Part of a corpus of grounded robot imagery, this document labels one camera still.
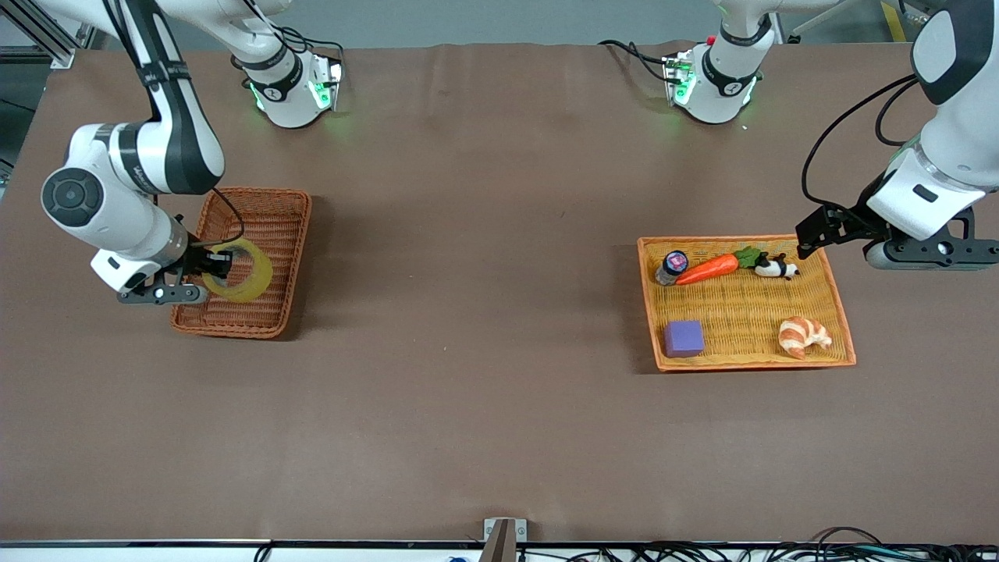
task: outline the orange wicker tray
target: orange wicker tray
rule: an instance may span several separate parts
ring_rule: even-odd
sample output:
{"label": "orange wicker tray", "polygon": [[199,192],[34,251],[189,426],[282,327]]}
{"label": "orange wicker tray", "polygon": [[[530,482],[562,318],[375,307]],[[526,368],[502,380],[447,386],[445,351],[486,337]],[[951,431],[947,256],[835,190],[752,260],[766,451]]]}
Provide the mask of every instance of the orange wicker tray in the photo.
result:
{"label": "orange wicker tray", "polygon": [[[274,278],[260,298],[234,303],[212,294],[197,305],[175,306],[170,325],[185,334],[231,338],[270,339],[288,326],[295,296],[295,280],[302,261],[312,198],[304,191],[226,187],[220,191],[239,209],[246,224],[244,236],[271,259]],[[221,240],[239,232],[232,210],[215,193],[209,195],[198,219],[201,240]],[[251,265],[237,260],[229,282],[240,283]],[[201,284],[200,278],[193,282]]]}
{"label": "orange wicker tray", "polygon": [[[660,371],[733,371],[741,369],[801,369],[855,365],[853,340],[839,300],[836,281],[825,252],[808,260],[795,259],[794,235],[639,238],[641,287],[652,337],[655,364]],[[655,270],[672,250],[682,250],[696,265],[709,258],[754,246],[770,255],[786,253],[801,274],[791,281],[759,277],[742,269],[700,283],[663,287]],[[821,322],[832,336],[828,350],[811,346],[806,358],[794,359],[777,344],[780,323],[791,316]],[[667,322],[699,320],[704,351],[696,357],[665,356],[662,331]]]}

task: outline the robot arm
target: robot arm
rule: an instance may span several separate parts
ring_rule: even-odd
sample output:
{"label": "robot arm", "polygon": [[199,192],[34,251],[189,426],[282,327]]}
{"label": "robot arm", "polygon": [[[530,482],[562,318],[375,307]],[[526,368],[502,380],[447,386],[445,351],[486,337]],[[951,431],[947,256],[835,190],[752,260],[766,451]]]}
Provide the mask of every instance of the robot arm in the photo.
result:
{"label": "robot arm", "polygon": [[838,0],[711,0],[721,10],[721,31],[666,60],[666,95],[694,119],[724,123],[749,103],[759,65],[776,39],[768,15],[812,12]]}
{"label": "robot arm", "polygon": [[[950,0],[920,32],[912,65],[936,116],[865,189],[857,205],[826,205],[798,227],[802,258],[865,238],[879,269],[984,269],[999,241],[974,238],[971,206],[999,190],[999,0]],[[963,234],[947,225],[958,221]]]}
{"label": "robot arm", "polygon": [[[203,195],[225,171],[222,147],[166,20],[154,0],[105,0],[100,17],[92,11],[81,19],[122,39],[146,86],[153,117],[80,127],[66,164],[45,181],[42,206],[63,230],[99,248],[91,266],[120,300],[132,292],[143,296],[149,278],[162,285],[155,289],[164,289],[167,271],[225,277],[226,257],[192,243],[180,222],[150,200],[169,193]],[[179,288],[171,288],[174,296],[183,295],[174,302],[206,296],[196,285]]]}
{"label": "robot arm", "polygon": [[[290,43],[267,20],[292,0],[159,0],[163,13],[198,27],[235,55],[250,77],[257,105],[275,125],[304,127],[334,109],[343,66]],[[90,22],[117,36],[103,6],[95,0],[44,0],[55,13]]]}

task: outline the brown tablecloth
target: brown tablecloth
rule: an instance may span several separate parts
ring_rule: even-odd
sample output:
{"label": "brown tablecloth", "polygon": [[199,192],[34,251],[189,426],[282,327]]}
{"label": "brown tablecloth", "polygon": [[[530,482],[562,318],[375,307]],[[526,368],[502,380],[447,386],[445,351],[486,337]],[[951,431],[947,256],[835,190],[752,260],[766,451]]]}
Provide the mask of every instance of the brown tablecloth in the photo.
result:
{"label": "brown tablecloth", "polygon": [[[651,358],[635,240],[793,231],[813,140],[910,72],[907,47],[775,48],[721,126],[619,55],[352,51],[344,112],[290,131],[228,54],[189,54],[223,183],[316,198],[275,342],[117,304],[45,217],[76,127],[148,116],[124,54],[55,72],[0,205],[0,536],[458,539],[515,515],[544,540],[999,540],[999,273],[884,273],[833,248],[857,367]],[[888,134],[931,109],[907,94]],[[818,194],[851,202],[883,168],[875,111],[830,139]],[[164,199],[192,221],[201,205]]]}

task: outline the purple sponge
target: purple sponge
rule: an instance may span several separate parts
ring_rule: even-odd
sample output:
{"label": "purple sponge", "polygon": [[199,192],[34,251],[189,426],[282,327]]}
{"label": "purple sponge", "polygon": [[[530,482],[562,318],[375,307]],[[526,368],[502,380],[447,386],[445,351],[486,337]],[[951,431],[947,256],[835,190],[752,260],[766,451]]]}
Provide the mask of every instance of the purple sponge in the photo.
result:
{"label": "purple sponge", "polygon": [[663,332],[666,357],[693,357],[704,351],[704,333],[697,320],[670,322]]}

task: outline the green indicator light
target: green indicator light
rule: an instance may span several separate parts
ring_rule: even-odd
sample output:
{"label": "green indicator light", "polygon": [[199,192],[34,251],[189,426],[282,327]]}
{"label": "green indicator light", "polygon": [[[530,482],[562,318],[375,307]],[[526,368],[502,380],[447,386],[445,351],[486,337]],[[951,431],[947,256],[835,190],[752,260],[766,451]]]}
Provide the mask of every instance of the green indicator light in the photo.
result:
{"label": "green indicator light", "polygon": [[320,109],[326,109],[330,107],[330,88],[327,88],[323,84],[313,84],[309,82],[309,89],[312,90],[313,97],[316,98],[316,105]]}
{"label": "green indicator light", "polygon": [[253,83],[250,84],[250,91],[253,92],[253,97],[257,100],[257,109],[265,111],[264,102],[260,101],[260,94],[257,93],[257,88],[253,85]]}

